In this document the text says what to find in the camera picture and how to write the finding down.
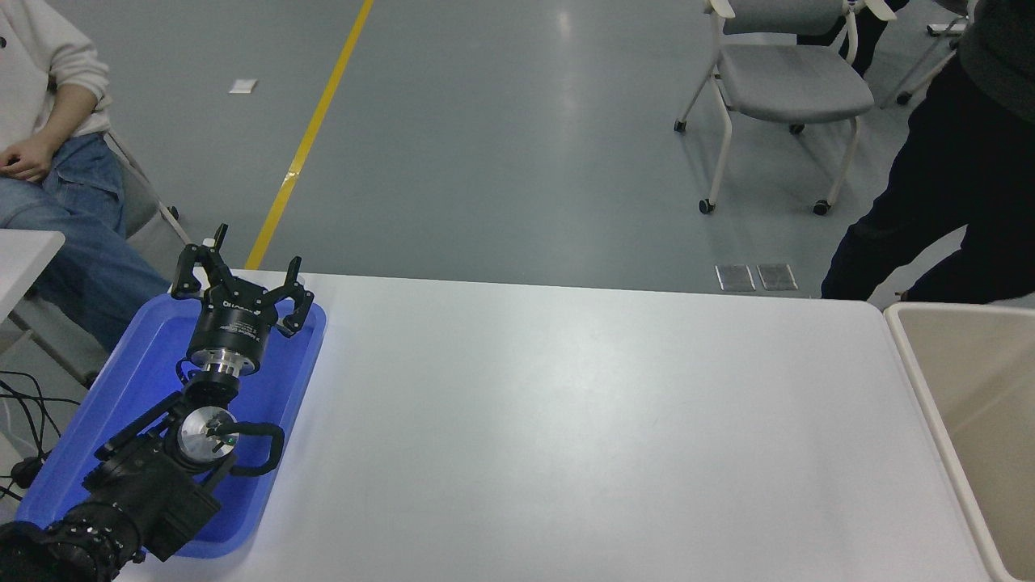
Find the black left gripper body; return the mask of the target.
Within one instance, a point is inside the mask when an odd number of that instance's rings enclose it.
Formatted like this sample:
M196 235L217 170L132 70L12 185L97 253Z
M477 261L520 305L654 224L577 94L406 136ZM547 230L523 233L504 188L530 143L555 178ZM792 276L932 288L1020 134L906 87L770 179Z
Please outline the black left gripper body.
M248 365L261 365L271 328L277 321L273 305L254 305L254 298L221 289L209 289L202 296L202 313L197 320L186 356L202 365L208 352L227 350Z

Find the person's hand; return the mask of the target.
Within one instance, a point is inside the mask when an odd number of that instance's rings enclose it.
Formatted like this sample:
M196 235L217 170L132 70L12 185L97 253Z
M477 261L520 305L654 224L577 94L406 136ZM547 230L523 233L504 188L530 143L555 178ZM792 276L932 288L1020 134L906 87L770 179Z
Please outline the person's hand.
M27 182L41 182L49 175L61 143L51 137L35 135L8 145L1 152L1 175Z

